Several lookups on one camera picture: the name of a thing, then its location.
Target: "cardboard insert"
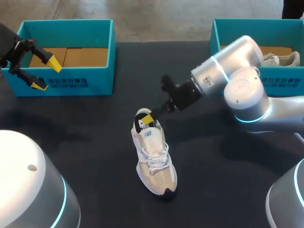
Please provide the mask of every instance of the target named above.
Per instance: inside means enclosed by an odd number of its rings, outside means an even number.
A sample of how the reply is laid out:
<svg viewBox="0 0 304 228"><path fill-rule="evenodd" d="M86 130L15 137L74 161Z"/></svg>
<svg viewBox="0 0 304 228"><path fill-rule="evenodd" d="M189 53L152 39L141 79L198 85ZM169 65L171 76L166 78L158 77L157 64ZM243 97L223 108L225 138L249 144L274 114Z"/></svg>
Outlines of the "cardboard insert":
<svg viewBox="0 0 304 228"><path fill-rule="evenodd" d="M62 67L106 67L107 48L43 48L54 54ZM47 67L33 55L29 67Z"/></svg>

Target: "concrete floor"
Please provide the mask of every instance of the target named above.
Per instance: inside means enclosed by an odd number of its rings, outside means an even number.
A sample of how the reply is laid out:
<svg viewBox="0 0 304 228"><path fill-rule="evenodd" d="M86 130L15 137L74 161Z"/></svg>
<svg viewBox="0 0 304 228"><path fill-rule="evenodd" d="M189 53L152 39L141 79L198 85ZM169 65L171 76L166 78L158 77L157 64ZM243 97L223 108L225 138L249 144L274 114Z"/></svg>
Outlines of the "concrete floor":
<svg viewBox="0 0 304 228"><path fill-rule="evenodd" d="M0 22L114 20L118 41L208 40L213 18L281 18L283 0L0 0Z"/></svg>

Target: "black table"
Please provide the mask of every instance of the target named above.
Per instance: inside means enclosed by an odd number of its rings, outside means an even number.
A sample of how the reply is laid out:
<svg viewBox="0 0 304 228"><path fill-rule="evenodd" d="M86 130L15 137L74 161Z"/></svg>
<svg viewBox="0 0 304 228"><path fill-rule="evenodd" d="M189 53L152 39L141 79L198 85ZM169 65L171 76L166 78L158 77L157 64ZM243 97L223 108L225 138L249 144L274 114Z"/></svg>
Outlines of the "black table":
<svg viewBox="0 0 304 228"><path fill-rule="evenodd" d="M209 42L118 43L114 93L16 98L0 77L0 128L36 141L78 197L81 228L268 228L270 186L303 156L291 133L242 132L221 96L160 119L178 174L174 201L152 196L136 173L136 111L182 83L209 56Z"/></svg>

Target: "sneaker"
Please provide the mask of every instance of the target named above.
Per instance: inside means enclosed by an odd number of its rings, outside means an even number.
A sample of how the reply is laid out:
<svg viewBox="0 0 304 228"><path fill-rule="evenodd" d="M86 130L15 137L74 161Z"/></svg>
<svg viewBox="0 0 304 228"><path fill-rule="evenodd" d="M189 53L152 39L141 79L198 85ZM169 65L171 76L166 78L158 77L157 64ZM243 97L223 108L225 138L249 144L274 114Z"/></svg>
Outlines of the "sneaker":
<svg viewBox="0 0 304 228"><path fill-rule="evenodd" d="M300 54L295 51L288 56L276 56L272 53L264 56L262 66L282 66L282 67L298 67L300 66Z"/></svg>
<svg viewBox="0 0 304 228"><path fill-rule="evenodd" d="M150 192L170 197L177 187L177 175L160 123L155 121L144 125L141 121L150 112L147 108L140 109L131 130L139 160L136 170Z"/></svg>

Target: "teal box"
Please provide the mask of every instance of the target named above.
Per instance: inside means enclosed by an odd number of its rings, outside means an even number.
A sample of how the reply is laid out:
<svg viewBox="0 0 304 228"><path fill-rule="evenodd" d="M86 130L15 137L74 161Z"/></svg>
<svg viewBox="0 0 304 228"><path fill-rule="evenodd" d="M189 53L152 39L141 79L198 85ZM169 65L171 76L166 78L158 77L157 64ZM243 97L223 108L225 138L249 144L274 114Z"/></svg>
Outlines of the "teal box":
<svg viewBox="0 0 304 228"><path fill-rule="evenodd" d="M301 65L261 66L261 80L268 95L304 95L304 23L295 19L214 19L210 53L249 35L259 46L291 47L300 53Z"/></svg>
<svg viewBox="0 0 304 228"><path fill-rule="evenodd" d="M16 96L111 95L116 54L115 32L111 19L34 20L22 22L18 35L32 38L43 48L108 48L106 67L28 68L32 53L24 55L20 66L48 84L46 91L32 89L24 81L3 73Z"/></svg>

